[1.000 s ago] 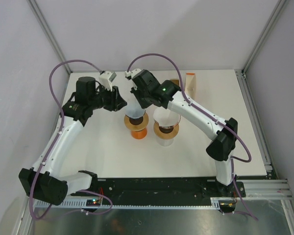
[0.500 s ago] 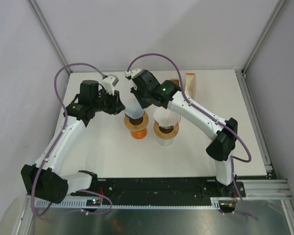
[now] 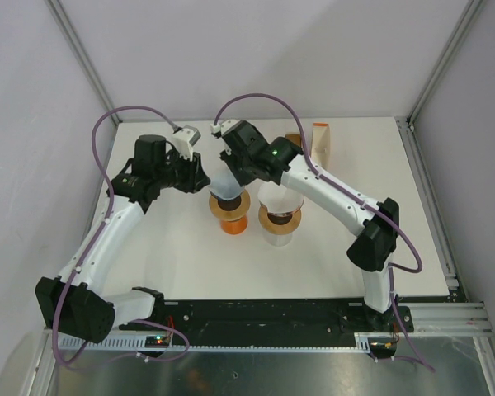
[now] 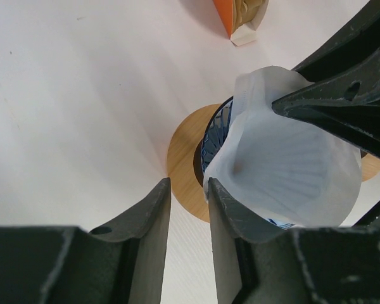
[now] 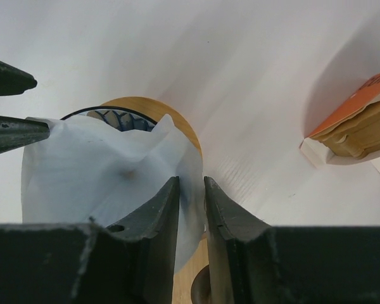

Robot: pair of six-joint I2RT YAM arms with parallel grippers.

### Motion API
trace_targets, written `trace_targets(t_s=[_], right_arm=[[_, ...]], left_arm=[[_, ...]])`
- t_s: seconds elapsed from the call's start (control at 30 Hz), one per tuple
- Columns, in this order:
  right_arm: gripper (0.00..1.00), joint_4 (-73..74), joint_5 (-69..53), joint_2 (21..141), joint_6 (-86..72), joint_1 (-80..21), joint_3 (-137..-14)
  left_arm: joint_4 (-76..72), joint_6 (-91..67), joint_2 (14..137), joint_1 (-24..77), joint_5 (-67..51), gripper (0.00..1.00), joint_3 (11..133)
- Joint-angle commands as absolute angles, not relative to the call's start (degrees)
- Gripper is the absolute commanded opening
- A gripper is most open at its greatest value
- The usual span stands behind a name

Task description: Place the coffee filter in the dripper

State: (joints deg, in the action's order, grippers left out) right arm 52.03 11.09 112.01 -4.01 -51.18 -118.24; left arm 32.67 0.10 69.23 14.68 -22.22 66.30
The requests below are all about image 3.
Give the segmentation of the white paper coffee filter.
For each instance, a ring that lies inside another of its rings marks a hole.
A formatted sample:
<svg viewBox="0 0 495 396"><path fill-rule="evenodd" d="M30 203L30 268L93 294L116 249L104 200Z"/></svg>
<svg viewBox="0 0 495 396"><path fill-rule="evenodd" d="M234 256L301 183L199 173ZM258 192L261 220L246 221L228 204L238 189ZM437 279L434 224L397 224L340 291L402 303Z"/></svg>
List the white paper coffee filter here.
<svg viewBox="0 0 495 396"><path fill-rule="evenodd" d="M269 214L288 215L299 210L304 203L304 196L297 191L271 182L263 182L257 198Z"/></svg>

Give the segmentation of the orange glass carafe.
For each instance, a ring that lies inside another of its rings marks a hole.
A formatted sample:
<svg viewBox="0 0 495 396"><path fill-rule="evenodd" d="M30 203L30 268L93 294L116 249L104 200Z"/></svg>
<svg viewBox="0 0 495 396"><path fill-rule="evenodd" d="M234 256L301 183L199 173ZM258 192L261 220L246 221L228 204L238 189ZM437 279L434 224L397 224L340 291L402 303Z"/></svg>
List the orange glass carafe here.
<svg viewBox="0 0 495 396"><path fill-rule="evenodd" d="M220 221L221 229L229 235L239 235L245 231L248 226L248 218L243 216L242 218L236 219L234 221Z"/></svg>

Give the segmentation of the clear glass carafe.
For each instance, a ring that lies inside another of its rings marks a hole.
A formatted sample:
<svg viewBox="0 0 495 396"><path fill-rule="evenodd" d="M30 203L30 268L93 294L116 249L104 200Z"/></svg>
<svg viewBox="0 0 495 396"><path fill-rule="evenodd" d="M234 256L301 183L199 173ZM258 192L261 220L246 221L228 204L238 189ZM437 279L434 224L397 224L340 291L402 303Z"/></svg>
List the clear glass carafe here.
<svg viewBox="0 0 495 396"><path fill-rule="evenodd" d="M273 234L268 231L263 232L264 239L273 247L281 248L289 244L293 238L292 233Z"/></svg>

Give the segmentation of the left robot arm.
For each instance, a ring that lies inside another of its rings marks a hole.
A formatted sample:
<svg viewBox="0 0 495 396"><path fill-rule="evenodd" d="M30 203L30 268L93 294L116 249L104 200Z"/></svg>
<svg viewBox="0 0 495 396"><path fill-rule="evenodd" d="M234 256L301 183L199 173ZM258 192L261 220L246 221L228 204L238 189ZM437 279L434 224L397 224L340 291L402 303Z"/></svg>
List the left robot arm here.
<svg viewBox="0 0 495 396"><path fill-rule="evenodd" d="M111 180L104 207L79 250L54 279L43 277L35 287L48 328L99 343L112 328L134 320L150 330L164 324L166 310L157 291L134 287L119 295L101 293L123 242L161 191L195 194L210 184L194 150L199 139L200 133L189 127L171 139L137 138L134 156Z"/></svg>

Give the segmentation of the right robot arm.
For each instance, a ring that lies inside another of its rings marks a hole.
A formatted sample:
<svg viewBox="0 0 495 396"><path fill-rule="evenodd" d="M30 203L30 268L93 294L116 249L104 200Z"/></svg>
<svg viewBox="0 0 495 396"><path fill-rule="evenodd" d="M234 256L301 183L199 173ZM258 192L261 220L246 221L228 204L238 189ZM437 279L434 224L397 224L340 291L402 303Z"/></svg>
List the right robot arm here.
<svg viewBox="0 0 495 396"><path fill-rule="evenodd" d="M211 127L211 134L224 141L219 155L240 186L256 180L272 182L296 191L338 219L356 239L346 255L362 271L365 288L365 324L385 330L394 320L388 259L396 248L399 206L387 199L355 202L357 192L309 161L304 150L285 137L267 142L246 120L226 120Z"/></svg>

